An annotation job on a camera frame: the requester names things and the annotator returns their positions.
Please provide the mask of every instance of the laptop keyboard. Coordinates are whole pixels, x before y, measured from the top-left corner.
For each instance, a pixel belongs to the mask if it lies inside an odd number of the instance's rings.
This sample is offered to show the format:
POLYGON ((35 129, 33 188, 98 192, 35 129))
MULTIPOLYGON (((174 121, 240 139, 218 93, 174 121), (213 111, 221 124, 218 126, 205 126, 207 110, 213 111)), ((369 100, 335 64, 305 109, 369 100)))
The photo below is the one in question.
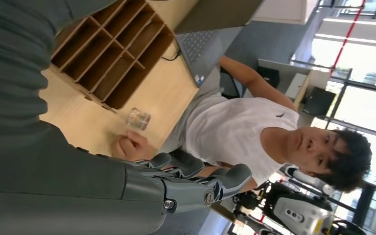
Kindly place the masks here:
POLYGON ((182 41, 182 45, 187 52, 187 57, 191 63, 195 63, 197 59, 201 57, 206 49, 205 46, 216 32, 216 30, 211 30, 189 33, 182 41))

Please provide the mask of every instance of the screw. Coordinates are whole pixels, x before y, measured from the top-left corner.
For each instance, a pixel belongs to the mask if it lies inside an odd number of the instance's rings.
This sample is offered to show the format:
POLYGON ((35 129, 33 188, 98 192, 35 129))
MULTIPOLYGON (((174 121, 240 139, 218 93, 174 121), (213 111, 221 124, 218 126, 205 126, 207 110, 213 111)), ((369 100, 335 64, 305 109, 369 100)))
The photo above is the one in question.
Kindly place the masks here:
POLYGON ((175 205, 175 202, 172 201, 172 200, 165 200, 165 202, 164 202, 164 207, 166 209, 172 209, 174 207, 174 205, 175 205))
POLYGON ((213 200, 214 200, 214 194, 211 191, 211 189, 209 189, 204 194, 204 203, 206 206, 211 206, 213 200))

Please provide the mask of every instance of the curly hair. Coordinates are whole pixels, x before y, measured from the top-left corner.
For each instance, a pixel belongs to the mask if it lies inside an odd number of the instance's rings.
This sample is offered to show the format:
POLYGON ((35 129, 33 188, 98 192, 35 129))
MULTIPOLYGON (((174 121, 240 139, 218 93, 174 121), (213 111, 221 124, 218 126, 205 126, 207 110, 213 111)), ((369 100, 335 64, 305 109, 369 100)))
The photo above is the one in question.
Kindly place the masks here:
POLYGON ((360 186, 364 176, 371 169, 371 144, 362 134, 352 130, 334 130, 346 143, 346 152, 335 154, 337 160, 330 161, 330 174, 316 174, 316 177, 336 190, 350 192, 360 186))

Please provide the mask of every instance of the white t-shirt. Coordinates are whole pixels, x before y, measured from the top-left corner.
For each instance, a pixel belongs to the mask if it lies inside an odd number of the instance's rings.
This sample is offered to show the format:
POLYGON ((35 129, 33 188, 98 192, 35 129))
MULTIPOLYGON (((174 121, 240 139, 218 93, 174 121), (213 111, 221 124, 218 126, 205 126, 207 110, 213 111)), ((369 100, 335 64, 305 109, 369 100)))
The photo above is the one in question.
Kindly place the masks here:
POLYGON ((184 149, 212 165, 246 164, 257 185, 282 165, 263 149, 264 128, 297 128, 299 115, 265 98, 230 99, 221 94, 201 101, 187 120, 184 149))

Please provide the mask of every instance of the man's arm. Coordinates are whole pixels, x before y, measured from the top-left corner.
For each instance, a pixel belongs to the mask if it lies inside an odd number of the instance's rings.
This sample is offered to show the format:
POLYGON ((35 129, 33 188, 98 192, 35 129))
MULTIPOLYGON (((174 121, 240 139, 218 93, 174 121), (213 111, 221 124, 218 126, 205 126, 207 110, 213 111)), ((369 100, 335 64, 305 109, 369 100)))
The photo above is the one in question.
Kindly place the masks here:
POLYGON ((293 102, 283 93, 270 86, 254 69, 227 56, 223 56, 219 64, 237 81, 247 86, 254 97, 266 98, 296 112, 293 102))

